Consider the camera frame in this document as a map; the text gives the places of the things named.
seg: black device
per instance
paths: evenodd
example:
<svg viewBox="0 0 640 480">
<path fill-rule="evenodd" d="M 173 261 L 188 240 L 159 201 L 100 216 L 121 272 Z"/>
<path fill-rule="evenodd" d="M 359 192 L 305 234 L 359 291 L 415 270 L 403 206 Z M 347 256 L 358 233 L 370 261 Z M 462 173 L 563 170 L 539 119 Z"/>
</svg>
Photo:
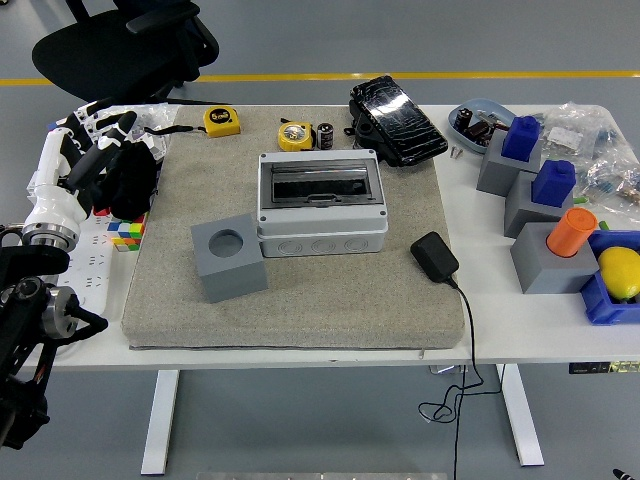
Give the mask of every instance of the black device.
<svg viewBox="0 0 640 480">
<path fill-rule="evenodd" d="M 392 167 L 416 165 L 448 150 L 431 120 L 388 75 L 351 90 L 356 142 Z"/>
<path fill-rule="evenodd" d="M 617 468 L 613 469 L 613 474 L 620 480 L 634 480 L 631 475 L 629 475 L 628 473 L 624 473 L 622 470 L 618 470 Z"/>
<path fill-rule="evenodd" d="M 451 278 L 460 267 L 458 260 L 438 232 L 429 232 L 411 245 L 411 254 L 435 283 Z"/>
<path fill-rule="evenodd" d="M 49 245 L 2 247 L 0 230 L 0 445 L 20 449 L 49 422 L 44 396 L 56 350 L 107 328 L 107 320 L 80 307 L 75 293 L 43 282 L 69 266 L 69 255 Z M 76 329 L 77 321 L 87 323 Z M 33 378 L 17 375 L 36 345 L 42 351 Z"/>
</svg>

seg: black power adapter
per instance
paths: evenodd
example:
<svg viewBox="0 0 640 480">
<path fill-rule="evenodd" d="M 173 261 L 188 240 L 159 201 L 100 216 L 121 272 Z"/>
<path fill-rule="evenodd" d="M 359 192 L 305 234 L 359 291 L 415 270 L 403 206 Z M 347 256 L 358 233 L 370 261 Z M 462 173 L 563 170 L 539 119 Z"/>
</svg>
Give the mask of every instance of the black power adapter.
<svg viewBox="0 0 640 480">
<path fill-rule="evenodd" d="M 451 279 L 460 267 L 458 260 L 438 232 L 429 232 L 411 245 L 411 254 L 435 283 L 446 282 Z"/>
</svg>

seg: gray cube with hole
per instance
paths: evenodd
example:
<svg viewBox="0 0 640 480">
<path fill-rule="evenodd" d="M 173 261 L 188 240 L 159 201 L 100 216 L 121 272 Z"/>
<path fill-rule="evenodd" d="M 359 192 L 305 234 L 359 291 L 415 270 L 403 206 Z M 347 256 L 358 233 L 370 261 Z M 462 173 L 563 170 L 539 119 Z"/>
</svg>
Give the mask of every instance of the gray cube with hole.
<svg viewBox="0 0 640 480">
<path fill-rule="evenodd" d="M 250 214 L 191 227 L 198 276 L 211 303 L 269 288 Z"/>
<path fill-rule="evenodd" d="M 558 222 L 564 212 L 573 207 L 573 197 L 567 195 L 561 207 L 535 203 L 531 185 L 536 174 L 520 172 L 504 202 L 504 236 L 517 238 L 527 223 Z"/>
<path fill-rule="evenodd" d="M 529 160 L 523 162 L 502 156 L 502 145 L 507 132 L 497 130 L 493 132 L 491 142 L 482 157 L 480 175 L 476 190 L 506 197 L 520 172 L 537 174 L 540 170 L 542 158 L 542 141 L 538 140 L 529 155 Z"/>
<path fill-rule="evenodd" d="M 527 223 L 511 246 L 511 258 L 522 293 L 578 293 L 598 271 L 589 242 L 573 257 L 559 257 L 547 247 L 557 223 Z"/>
</svg>

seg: robotic hand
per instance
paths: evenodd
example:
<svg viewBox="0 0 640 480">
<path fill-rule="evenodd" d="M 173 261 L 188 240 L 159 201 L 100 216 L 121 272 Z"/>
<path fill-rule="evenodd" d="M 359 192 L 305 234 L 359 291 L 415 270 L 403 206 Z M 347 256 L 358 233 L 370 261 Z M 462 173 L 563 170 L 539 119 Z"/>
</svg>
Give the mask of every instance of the robotic hand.
<svg viewBox="0 0 640 480">
<path fill-rule="evenodd" d="M 0 226 L 0 445 L 20 449 L 48 423 L 44 392 L 57 348 L 107 328 L 107 320 L 80 307 L 73 289 L 48 281 L 67 270 L 68 252 L 91 211 L 87 192 L 122 152 L 135 119 L 133 112 L 119 116 L 86 152 L 78 140 L 78 132 L 86 133 L 82 122 L 81 130 L 66 125 L 50 132 L 27 189 L 33 211 L 24 225 Z M 10 233 L 22 245 L 3 247 Z M 78 328 L 79 320 L 87 325 Z M 38 344 L 33 378 L 22 381 L 17 375 Z"/>
<path fill-rule="evenodd" d="M 118 155 L 136 114 L 127 112 L 82 155 L 66 128 L 47 135 L 38 169 L 27 187 L 35 207 L 22 229 L 26 245 L 52 245 L 72 251 L 80 236 L 80 223 L 93 205 L 89 187 Z"/>
</svg>

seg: blue cube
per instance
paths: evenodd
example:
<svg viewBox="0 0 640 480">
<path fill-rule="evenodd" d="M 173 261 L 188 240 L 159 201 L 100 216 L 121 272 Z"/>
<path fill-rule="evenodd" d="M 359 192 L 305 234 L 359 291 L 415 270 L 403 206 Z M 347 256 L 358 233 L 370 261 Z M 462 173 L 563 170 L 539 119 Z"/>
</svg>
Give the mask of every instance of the blue cube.
<svg viewBox="0 0 640 480">
<path fill-rule="evenodd" d="M 576 184 L 576 169 L 566 160 L 547 160 L 531 184 L 531 201 L 562 207 Z"/>
<path fill-rule="evenodd" d="M 540 124 L 531 116 L 514 118 L 502 144 L 502 156 L 528 162 L 540 130 Z"/>
</svg>

